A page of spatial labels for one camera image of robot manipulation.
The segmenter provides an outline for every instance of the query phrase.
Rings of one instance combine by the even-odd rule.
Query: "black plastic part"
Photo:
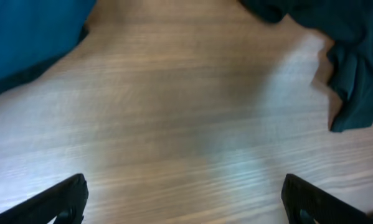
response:
[[[80,224],[88,199],[87,181],[76,174],[0,214],[0,224]]]
[[[364,212],[293,174],[286,175],[281,199],[290,224],[314,221],[320,224],[373,224],[373,219]]]

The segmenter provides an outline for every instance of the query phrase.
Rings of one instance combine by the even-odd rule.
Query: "black object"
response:
[[[290,224],[373,224],[364,212],[307,181],[287,174],[281,199]]]
[[[297,23],[335,40],[328,52],[334,65],[329,86],[343,106],[331,131],[373,124],[373,0],[240,0],[267,22],[288,13]]]
[[[0,224],[80,224],[88,199],[87,182],[76,174],[0,214]]]
[[[0,0],[0,94],[40,77],[88,34],[96,0]]]

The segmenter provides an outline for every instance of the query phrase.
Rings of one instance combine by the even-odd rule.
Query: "dark green cloth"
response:
[[[267,22],[289,14],[304,27],[335,40],[328,52],[334,65],[329,86],[343,105],[331,131],[373,124],[373,0],[240,0]]]
[[[0,0],[0,94],[40,77],[87,35],[95,0]]]

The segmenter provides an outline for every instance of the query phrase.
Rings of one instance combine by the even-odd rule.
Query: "teal fabric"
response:
[[[373,0],[240,0],[267,22],[289,14],[304,27],[335,40],[328,52],[334,65],[329,86],[343,105],[331,131],[373,124]]]
[[[41,76],[87,34],[95,0],[0,0],[0,94]]]

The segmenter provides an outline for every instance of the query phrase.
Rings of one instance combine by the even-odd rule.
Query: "wood grain surface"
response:
[[[0,96],[0,212],[77,172],[84,223],[287,223],[286,173],[373,209],[373,127],[328,131],[324,35],[234,0],[99,0],[88,24]]]

